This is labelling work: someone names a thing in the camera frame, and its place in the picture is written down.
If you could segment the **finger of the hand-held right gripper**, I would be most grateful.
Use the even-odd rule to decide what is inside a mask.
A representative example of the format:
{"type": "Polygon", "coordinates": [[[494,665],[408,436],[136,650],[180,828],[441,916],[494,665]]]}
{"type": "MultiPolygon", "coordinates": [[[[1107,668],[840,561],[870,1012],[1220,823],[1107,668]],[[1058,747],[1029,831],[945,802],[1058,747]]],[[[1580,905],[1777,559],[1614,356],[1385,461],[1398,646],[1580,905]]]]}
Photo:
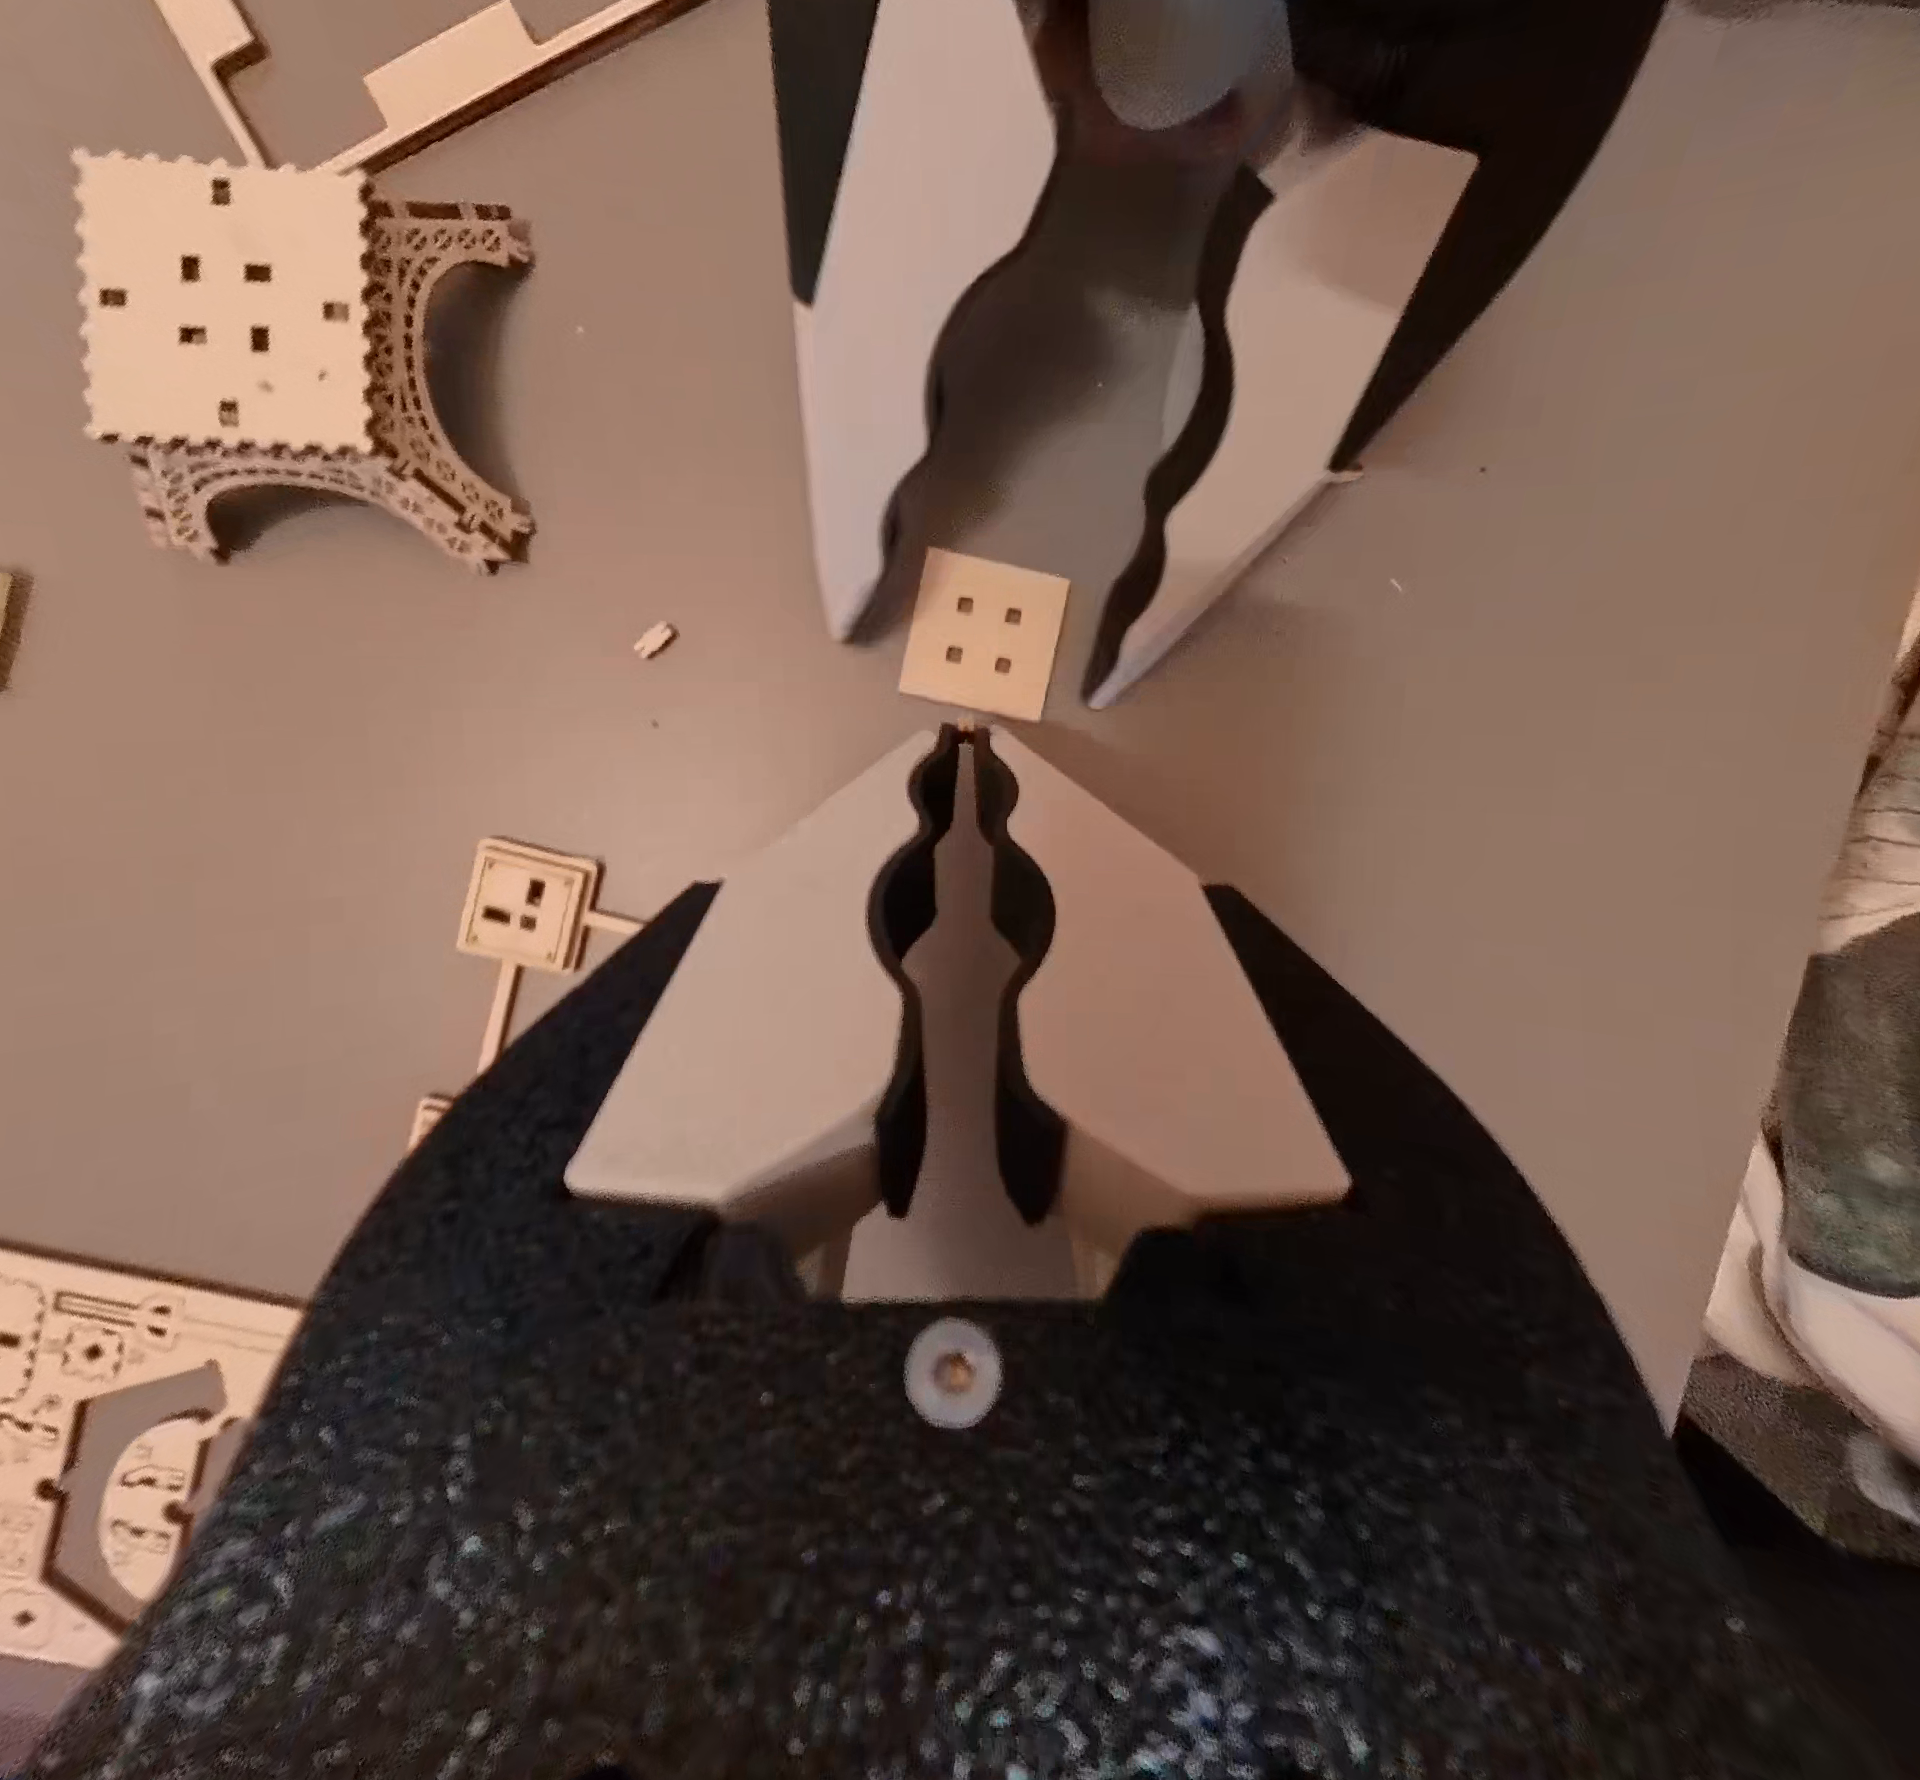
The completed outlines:
{"type": "Polygon", "coordinates": [[[848,643],[923,461],[934,360],[965,296],[1008,260],[1057,157],[1016,0],[880,0],[808,304],[796,305],[812,558],[848,643]]]}
{"type": "Polygon", "coordinates": [[[1144,533],[1091,643],[1113,707],[1350,477],[1337,445],[1477,157],[1350,131],[1241,165],[1205,239],[1144,489],[1144,533]]]}

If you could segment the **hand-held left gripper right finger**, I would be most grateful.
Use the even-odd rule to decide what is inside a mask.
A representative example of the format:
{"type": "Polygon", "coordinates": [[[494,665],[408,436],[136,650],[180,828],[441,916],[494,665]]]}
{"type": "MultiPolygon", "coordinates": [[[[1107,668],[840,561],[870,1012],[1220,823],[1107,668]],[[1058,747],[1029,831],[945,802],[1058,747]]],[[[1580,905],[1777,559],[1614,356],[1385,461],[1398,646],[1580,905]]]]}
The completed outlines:
{"type": "Polygon", "coordinates": [[[1000,999],[1000,1178],[1121,1258],[1150,1231],[1352,1186],[1202,880],[1020,738],[973,733],[1000,999]]]}

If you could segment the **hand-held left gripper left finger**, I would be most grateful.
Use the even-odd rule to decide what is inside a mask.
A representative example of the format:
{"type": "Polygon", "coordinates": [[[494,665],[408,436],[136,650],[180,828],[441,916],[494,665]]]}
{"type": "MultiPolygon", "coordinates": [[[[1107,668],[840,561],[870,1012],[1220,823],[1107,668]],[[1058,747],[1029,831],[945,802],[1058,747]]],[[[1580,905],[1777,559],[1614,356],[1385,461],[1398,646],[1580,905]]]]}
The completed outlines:
{"type": "Polygon", "coordinates": [[[928,1147],[907,959],[937,919],[954,732],[914,735],[734,867],[567,1190],[774,1233],[796,1256],[912,1212],[928,1147]]]}

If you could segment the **small square wooden plate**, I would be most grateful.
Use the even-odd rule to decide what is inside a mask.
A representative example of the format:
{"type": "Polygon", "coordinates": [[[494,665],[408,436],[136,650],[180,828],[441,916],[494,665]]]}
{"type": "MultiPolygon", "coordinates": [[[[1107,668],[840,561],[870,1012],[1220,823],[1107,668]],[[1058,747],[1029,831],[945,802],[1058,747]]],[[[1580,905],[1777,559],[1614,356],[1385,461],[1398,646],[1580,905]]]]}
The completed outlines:
{"type": "Polygon", "coordinates": [[[1065,577],[928,550],[898,691],[951,709],[1041,722],[1069,590],[1065,577]]]}

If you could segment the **grey desk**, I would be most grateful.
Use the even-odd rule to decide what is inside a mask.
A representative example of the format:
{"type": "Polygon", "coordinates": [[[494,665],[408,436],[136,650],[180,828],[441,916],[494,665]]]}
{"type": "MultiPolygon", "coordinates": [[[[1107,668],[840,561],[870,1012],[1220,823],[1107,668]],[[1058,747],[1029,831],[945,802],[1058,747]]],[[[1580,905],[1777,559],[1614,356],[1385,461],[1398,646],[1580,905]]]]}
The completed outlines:
{"type": "MultiPolygon", "coordinates": [[[[72,153],[227,145],[151,0],[5,0],[5,1238],[304,1297],[474,1074],[483,834],[647,916],[937,714],[918,566],[870,646],[814,593],[762,0],[382,180],[531,221],[436,318],[537,519],[494,577],[322,497],[148,541],[82,430],[72,153]]],[[[1916,0],[1681,0],[1365,477],[1088,711],[1210,195],[1073,155],[907,526],[1069,577],[1029,745],[1442,1074],[1675,1409],[1915,584],[1916,0]]]]}

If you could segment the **wooden sprue with square plates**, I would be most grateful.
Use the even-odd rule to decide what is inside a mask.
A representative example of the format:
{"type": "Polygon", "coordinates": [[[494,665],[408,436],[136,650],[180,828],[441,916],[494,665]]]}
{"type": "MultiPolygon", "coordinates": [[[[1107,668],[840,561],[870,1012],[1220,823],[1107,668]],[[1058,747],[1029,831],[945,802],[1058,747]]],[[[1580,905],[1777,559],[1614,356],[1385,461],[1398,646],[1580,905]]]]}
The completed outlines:
{"type": "Polygon", "coordinates": [[[604,882],[606,864],[596,854],[501,834],[478,840],[456,935],[458,952],[492,969],[476,1074],[492,1071],[509,1046],[528,976],[580,976],[596,936],[627,941],[645,927],[645,919],[608,907],[604,882]]]}

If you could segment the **person's printed shirt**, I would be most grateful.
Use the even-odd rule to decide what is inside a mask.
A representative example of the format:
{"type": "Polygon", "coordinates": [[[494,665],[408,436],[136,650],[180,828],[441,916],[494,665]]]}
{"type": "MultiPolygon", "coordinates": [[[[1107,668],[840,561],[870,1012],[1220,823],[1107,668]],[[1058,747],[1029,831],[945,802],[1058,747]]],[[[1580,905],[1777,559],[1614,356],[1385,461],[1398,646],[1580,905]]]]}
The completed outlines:
{"type": "Polygon", "coordinates": [[[1720,1256],[1682,1422],[1815,1536],[1916,1568],[1916,602],[1720,1256]]]}

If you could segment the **wooden tower base model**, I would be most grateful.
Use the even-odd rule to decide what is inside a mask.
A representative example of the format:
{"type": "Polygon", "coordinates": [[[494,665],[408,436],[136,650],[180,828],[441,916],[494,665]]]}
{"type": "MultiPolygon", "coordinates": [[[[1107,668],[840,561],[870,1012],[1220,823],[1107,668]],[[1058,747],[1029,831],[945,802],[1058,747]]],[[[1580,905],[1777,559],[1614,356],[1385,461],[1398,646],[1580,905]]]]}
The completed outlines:
{"type": "Polygon", "coordinates": [[[86,435],[128,456],[157,546],[220,566],[220,508],[286,492],[370,504],[473,572],[522,558],[531,515],[439,417],[430,313],[454,273],[528,270],[525,221],[355,170],[72,162],[86,435]]]}

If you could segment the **wooden puzzle parts sheet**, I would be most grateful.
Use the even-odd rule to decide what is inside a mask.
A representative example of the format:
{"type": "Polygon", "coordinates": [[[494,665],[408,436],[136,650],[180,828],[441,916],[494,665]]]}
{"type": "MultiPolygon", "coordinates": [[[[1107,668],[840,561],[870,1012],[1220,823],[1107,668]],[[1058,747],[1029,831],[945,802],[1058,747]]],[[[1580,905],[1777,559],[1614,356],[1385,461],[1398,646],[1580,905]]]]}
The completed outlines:
{"type": "Polygon", "coordinates": [[[2,1649],[93,1672],[158,1598],[304,1308],[2,1249],[2,1649]]]}

